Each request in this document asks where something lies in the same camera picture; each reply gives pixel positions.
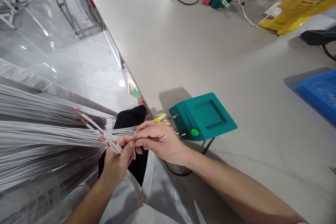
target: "forearm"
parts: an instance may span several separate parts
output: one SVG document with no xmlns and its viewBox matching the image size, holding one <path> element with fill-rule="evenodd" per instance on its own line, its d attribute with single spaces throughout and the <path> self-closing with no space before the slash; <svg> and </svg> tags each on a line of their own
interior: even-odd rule
<svg viewBox="0 0 336 224">
<path fill-rule="evenodd" d="M 93 186 L 79 206 L 72 211 L 65 224 L 99 223 L 113 191 L 107 191 L 102 179 Z"/>
<path fill-rule="evenodd" d="M 248 223 L 306 223 L 265 186 L 225 163 L 192 150 L 182 165 L 198 174 Z"/>
</svg>

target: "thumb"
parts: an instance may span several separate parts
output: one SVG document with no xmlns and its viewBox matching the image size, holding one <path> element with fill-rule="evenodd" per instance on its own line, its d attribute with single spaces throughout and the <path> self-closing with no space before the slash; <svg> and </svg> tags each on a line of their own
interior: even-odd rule
<svg viewBox="0 0 336 224">
<path fill-rule="evenodd" d="M 150 149 L 151 151 L 156 151 L 157 142 L 150 138 L 140 138 L 135 141 L 136 146 L 142 146 L 144 149 Z"/>
<path fill-rule="evenodd" d="M 128 163 L 128 160 L 130 156 L 132 155 L 134 148 L 135 148 L 135 143 L 133 141 L 129 141 L 128 144 L 126 144 L 126 146 L 124 147 L 122 153 L 120 154 L 120 159 L 123 162 Z"/>
</svg>

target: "green knob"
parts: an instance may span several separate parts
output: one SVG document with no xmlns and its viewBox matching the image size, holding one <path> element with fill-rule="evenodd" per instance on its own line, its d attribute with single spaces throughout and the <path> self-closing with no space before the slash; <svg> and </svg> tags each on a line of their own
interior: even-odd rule
<svg viewBox="0 0 336 224">
<path fill-rule="evenodd" d="M 190 133 L 194 136 L 198 136 L 200 134 L 200 131 L 198 129 L 191 129 Z"/>
</svg>

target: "hand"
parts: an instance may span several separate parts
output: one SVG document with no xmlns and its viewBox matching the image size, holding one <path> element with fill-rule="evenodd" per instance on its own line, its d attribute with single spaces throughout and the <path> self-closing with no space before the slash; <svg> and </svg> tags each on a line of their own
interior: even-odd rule
<svg viewBox="0 0 336 224">
<path fill-rule="evenodd" d="M 150 149 L 163 160 L 178 165 L 183 165 L 186 154 L 191 151 L 167 124 L 153 121 L 141 124 L 136 129 L 133 140 L 136 146 Z"/>
<path fill-rule="evenodd" d="M 124 180 L 127 168 L 134 158 L 133 149 L 135 148 L 135 143 L 131 140 L 132 136 L 127 135 L 116 140 L 116 143 L 123 148 L 120 155 L 115 154 L 110 147 L 106 149 L 104 169 L 100 179 L 106 192 L 111 195 L 115 188 Z"/>
</svg>

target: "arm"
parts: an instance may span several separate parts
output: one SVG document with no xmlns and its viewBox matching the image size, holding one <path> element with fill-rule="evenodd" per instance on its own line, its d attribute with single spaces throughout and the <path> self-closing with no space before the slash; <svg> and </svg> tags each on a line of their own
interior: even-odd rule
<svg viewBox="0 0 336 224">
<path fill-rule="evenodd" d="M 106 149 L 104 170 L 100 179 L 79 206 L 72 211 L 65 224 L 99 223 L 113 191 L 125 178 L 127 168 L 133 160 L 135 144 L 131 138 L 122 136 L 117 139 L 117 143 L 124 147 L 120 156 L 114 154 L 110 148 Z"/>
<path fill-rule="evenodd" d="M 133 137 L 136 146 L 149 148 L 163 160 L 186 166 L 198 174 L 247 223 L 308 223 L 256 180 L 185 146 L 166 124 L 147 121 Z"/>
</svg>

